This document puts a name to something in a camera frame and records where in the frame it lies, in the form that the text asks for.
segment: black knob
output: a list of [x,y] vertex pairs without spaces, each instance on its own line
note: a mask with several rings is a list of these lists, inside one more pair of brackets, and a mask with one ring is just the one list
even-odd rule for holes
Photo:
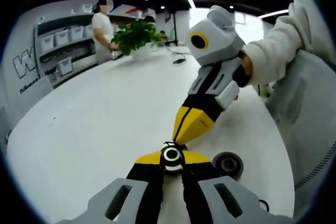
[[191,43],[194,45],[194,47],[196,47],[198,49],[205,48],[205,41],[199,35],[193,35],[193,36],[191,36]]
[[229,176],[234,180],[241,177],[244,170],[242,159],[232,152],[222,152],[212,160],[213,166],[221,176]]

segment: potted plant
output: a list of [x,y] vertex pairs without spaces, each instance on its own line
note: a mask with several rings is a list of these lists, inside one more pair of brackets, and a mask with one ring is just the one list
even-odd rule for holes
[[111,42],[119,44],[119,50],[134,59],[147,58],[151,53],[146,46],[149,42],[160,42],[162,36],[155,32],[155,26],[141,21],[130,24],[120,23],[120,31],[114,34]]

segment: white sleeve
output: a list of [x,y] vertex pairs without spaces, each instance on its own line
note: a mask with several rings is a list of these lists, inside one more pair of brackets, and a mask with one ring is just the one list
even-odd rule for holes
[[99,13],[96,13],[94,14],[93,18],[92,18],[92,28],[95,29],[95,28],[100,28],[102,29],[103,28],[103,17],[99,14]]
[[310,27],[305,0],[294,0],[288,16],[279,17],[265,39],[253,41],[243,47],[253,65],[249,84],[267,84],[285,76],[286,65],[296,51],[305,46],[309,50]]

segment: white pot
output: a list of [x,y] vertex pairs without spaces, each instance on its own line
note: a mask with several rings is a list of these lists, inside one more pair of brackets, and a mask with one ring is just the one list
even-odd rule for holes
[[131,51],[131,56],[133,60],[141,61],[151,58],[151,52],[147,46],[141,47],[137,50]]

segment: gray gripper housing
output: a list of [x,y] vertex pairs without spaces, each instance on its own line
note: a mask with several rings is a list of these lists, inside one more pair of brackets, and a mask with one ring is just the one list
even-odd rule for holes
[[117,178],[89,200],[84,213],[73,220],[62,220],[56,224],[135,224],[147,184]]
[[220,177],[198,182],[207,200],[213,224],[292,224],[293,219],[262,209],[258,197],[234,181]]
[[[207,200],[213,224],[292,224],[260,207],[258,197],[230,177],[198,182]],[[56,224],[135,224],[147,182],[118,178],[94,195],[88,209],[74,220]]]
[[[235,57],[230,60],[222,61],[222,67],[220,72],[218,73],[216,79],[205,92],[206,94],[213,94],[215,96],[219,96],[223,90],[228,86],[228,84],[232,81],[232,75],[236,71],[236,69],[240,66],[241,59],[239,57]],[[198,71],[198,76],[196,80],[191,85],[188,94],[196,94],[201,87],[202,83],[209,75],[213,68],[213,65],[208,65],[201,67]]]

